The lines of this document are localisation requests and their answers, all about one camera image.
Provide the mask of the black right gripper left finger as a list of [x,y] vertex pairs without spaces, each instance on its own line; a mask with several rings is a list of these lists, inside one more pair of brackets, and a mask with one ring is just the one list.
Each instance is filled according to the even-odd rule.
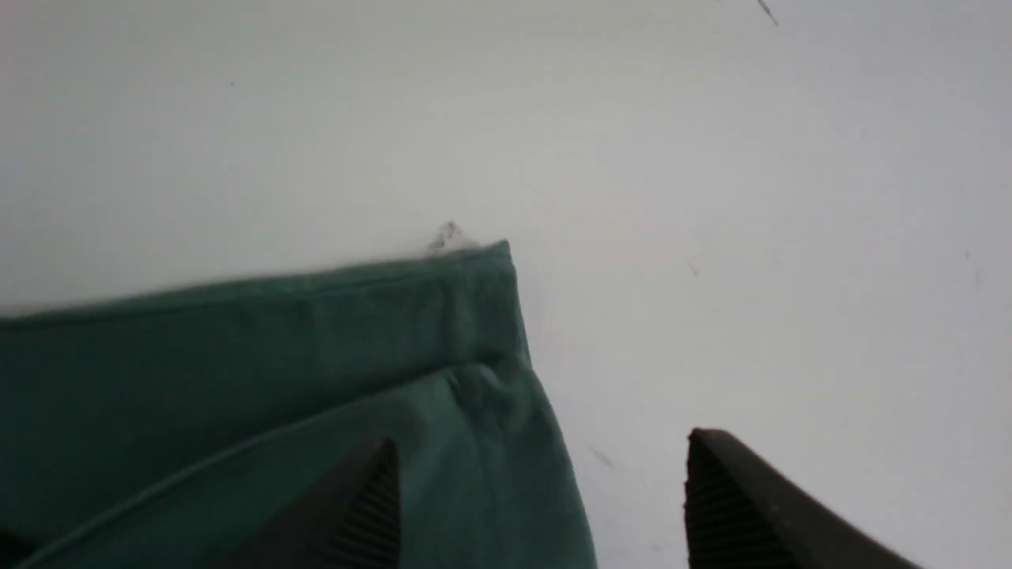
[[382,437],[341,458],[230,554],[232,568],[398,568],[400,461]]

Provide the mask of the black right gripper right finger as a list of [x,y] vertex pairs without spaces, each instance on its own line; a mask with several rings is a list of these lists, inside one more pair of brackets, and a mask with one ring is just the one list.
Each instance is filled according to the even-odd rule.
[[915,568],[726,430],[688,436],[690,568]]

